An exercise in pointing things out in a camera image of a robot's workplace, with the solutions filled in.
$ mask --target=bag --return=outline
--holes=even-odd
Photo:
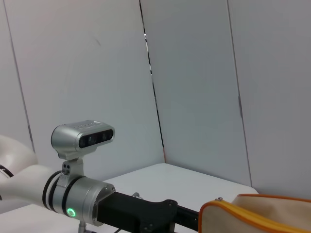
[[[201,207],[199,233],[310,233],[311,200],[241,194]]]

